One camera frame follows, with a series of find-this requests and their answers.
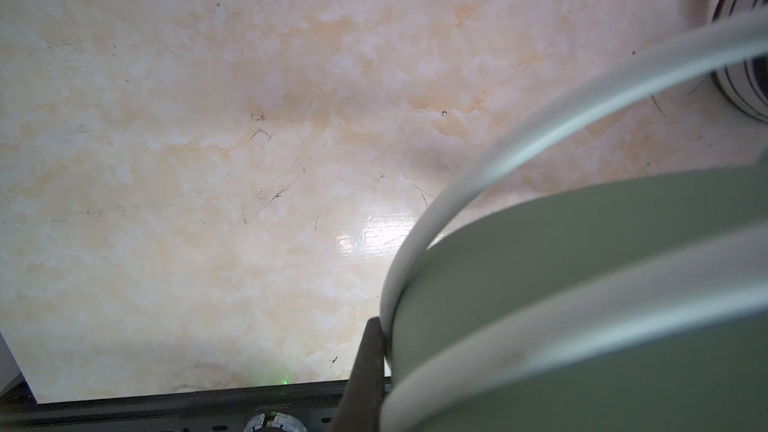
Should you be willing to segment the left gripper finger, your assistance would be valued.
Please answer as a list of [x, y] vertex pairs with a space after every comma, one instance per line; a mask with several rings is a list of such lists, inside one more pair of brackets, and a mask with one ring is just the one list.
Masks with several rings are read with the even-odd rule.
[[367, 321], [350, 378], [328, 431], [379, 430], [385, 396], [386, 339], [380, 319]]

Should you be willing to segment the mint green headphones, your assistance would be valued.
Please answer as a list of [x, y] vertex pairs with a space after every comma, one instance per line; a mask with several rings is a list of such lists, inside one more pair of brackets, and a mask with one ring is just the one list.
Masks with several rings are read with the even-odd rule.
[[534, 114], [427, 209], [385, 280], [384, 431], [763, 431], [767, 164], [594, 185], [444, 227], [625, 106], [767, 51], [756, 8]]

